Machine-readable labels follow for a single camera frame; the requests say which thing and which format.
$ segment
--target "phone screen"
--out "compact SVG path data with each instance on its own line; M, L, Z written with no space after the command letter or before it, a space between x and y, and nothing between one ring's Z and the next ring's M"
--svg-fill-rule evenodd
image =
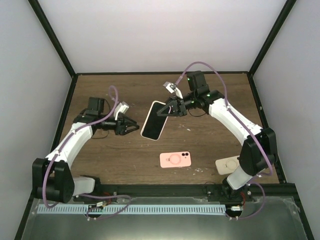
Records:
M154 101L151 105L149 114L144 122L144 126L141 131L141 136L147 139L158 140L160 138L161 132L165 127L167 116L158 116L157 111L160 110L164 103ZM170 109L164 111L163 113L169 113Z

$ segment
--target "circular magnetic ring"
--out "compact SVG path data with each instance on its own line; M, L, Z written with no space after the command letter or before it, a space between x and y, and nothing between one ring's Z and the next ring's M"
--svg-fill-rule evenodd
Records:
M180 157L180 155L178 155L176 153L172 154L169 159L170 159L170 163L172 163L174 165L181 163L181 157Z
M236 170L236 168L237 168L236 161L234 161L232 159L229 159L228 161L226 161L225 165L230 170Z

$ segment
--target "white wall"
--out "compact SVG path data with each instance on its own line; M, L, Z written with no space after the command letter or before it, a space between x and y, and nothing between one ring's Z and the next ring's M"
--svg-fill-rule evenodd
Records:
M194 61L248 71L285 0L39 2L83 73L183 71Z
M14 239L71 78L27 0L0 1L0 239Z
M320 1L300 0L254 76L285 175L320 239Z

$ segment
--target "black metal frame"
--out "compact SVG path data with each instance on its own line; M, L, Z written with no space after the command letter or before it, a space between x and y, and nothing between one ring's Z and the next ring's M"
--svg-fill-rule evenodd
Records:
M70 107L70 103L73 97L73 93L77 84L78 76L80 75L163 75L163 74L181 74L181 72L92 72L92 73L75 73L71 63L69 62L54 30L52 29L44 11L42 10L38 0L28 0L31 7L33 8L35 14L37 15L39 21L41 22L45 32L47 33L49 39L51 40L54 48L56 49L58 55L60 56L65 68L69 72L70 76L72 77L72 81L70 84L70 88L66 97L66 101L62 110L61 118L57 127L57 131L53 140L52 150L59 144L62 131L65 125L66 117L68 114L68 110ZM263 58L265 57L266 53L268 52L270 46L272 45L274 39L276 38L279 30L281 29L283 23L285 22L287 16L289 15L291 9L293 8L296 0L287 0L284 4L278 18L276 19L270 33L268 34L261 50L259 51L252 67L248 71L227 71L227 72L220 72L221 74L246 74L249 85L253 94L253 98L258 110L258 114L261 119L262 126L264 128L268 127L268 122L266 115L264 113L264 109L262 107L259 94L257 92L255 81L254 81L254 74L256 73L259 65L261 64ZM262 184L265 194L267 196L290 196L293 197L296 205L300 208L300 218L303 223L304 230L308 239L314 239L311 228L309 226L306 214L302 207L297 189L295 184L287 183L286 177L282 168L280 161L275 164L275 169L277 173L277 177L280 183L276 184ZM127 194L132 197L208 197L208 192L213 190L214 188L218 187L220 184L179 184L179 185L118 185L118 184L103 184L103 190L109 193L117 192L117 194ZM252 193L252 196L261 196L261 191L258 187L251 185L249 190ZM26 205L20 226L18 228L17 234L15 239L21 239L26 222L31 210L31 205L33 202L33 197L30 196L28 203Z

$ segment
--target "black cable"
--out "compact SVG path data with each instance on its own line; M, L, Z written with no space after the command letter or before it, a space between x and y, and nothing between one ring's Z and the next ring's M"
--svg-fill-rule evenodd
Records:
M110 111L111 111L111 107L110 107L110 104L109 104L109 102L107 101L107 99L105 99L105 98L104 98L104 100L105 100L106 104L108 105L108 108L109 108L109 113L110 113Z
M107 101L107 99L103 99L105 102L106 102L106 104L108 105L108 108L109 108L109 113L110 113L110 111L111 111L111 106L110 106L110 104L109 104L109 102ZM108 132L107 132L107 134L105 135L105 136L102 136L102 137L91 137L91 139L105 139L106 137L108 137L108 135L109 135L109 130L108 130Z
M102 136L102 137L91 137L91 139L105 139L106 137L108 137L109 135L109 130L107 132L107 134L105 136Z
M190 112L189 109L188 109L188 112L189 112L189 114L190 114L192 117L195 117L195 118L199 118L199 117L202 117L202 116L206 115L206 113L204 113L204 114L202 114L202 115L193 115L193 114Z

